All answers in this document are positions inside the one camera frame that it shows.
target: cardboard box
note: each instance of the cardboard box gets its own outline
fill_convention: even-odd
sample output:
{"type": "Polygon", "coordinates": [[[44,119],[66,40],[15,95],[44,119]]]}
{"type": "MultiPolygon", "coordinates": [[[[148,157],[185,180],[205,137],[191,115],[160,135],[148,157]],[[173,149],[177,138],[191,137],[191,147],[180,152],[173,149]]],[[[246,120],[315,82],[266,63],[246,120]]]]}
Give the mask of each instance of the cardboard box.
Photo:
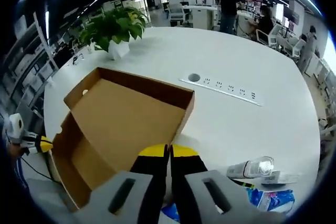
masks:
{"type": "Polygon", "coordinates": [[[81,208],[92,190],[129,170],[143,149],[170,144],[180,134],[193,109],[194,92],[97,68],[65,103],[71,113],[54,139],[52,154],[65,189],[81,208]]]}

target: green plant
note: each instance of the green plant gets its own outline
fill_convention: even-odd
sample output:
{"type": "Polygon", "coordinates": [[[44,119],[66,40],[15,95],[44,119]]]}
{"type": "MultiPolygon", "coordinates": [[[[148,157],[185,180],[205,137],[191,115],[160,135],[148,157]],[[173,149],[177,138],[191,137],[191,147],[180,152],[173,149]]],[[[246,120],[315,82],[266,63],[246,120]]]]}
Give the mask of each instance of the green plant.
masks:
{"type": "Polygon", "coordinates": [[[80,40],[85,45],[95,42],[95,49],[108,51],[110,40],[119,44],[129,42],[130,36],[134,39],[142,38],[147,17],[133,7],[119,7],[104,15],[93,18],[80,33],[80,40]]]}

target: man in black shirt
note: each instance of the man in black shirt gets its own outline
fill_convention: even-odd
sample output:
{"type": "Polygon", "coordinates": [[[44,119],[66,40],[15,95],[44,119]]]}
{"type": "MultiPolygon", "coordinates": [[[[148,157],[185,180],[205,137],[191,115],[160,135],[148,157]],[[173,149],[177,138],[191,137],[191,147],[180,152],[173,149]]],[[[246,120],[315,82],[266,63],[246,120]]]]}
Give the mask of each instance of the man in black shirt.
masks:
{"type": "Polygon", "coordinates": [[[222,33],[232,34],[233,25],[237,16],[237,3],[240,0],[216,0],[221,5],[221,21],[219,31],[222,33]]]}

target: potted plant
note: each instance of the potted plant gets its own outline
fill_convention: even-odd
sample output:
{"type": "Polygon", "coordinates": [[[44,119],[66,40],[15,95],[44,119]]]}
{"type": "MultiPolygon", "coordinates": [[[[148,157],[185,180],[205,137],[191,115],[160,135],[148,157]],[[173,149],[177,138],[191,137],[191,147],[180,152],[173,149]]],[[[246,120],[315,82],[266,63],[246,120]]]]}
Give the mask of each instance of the potted plant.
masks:
{"type": "Polygon", "coordinates": [[[85,45],[95,44],[95,50],[108,52],[111,59],[117,60],[130,50],[129,41],[142,38],[147,17],[133,7],[119,7],[102,16],[93,18],[80,33],[85,45]]]}

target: round white table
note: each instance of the round white table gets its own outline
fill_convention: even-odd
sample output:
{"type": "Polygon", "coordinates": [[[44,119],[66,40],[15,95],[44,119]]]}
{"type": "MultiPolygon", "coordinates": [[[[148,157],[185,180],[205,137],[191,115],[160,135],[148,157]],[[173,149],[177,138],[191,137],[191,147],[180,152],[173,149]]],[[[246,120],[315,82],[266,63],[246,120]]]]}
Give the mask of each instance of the round white table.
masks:
{"type": "MultiPolygon", "coordinates": [[[[318,118],[309,89],[294,62],[266,46],[237,36],[178,27],[146,29],[130,52],[111,61],[106,52],[72,60],[45,88],[46,134],[53,139],[69,109],[64,97],[96,67],[117,69],[195,90],[194,110],[176,143],[198,151],[206,167],[226,171],[260,156],[275,169],[299,174],[293,189],[297,208],[311,193],[320,155],[318,118]],[[190,73],[209,75],[257,90],[262,106],[180,81],[190,73]]],[[[251,181],[260,187],[258,179],[251,181]]]]}

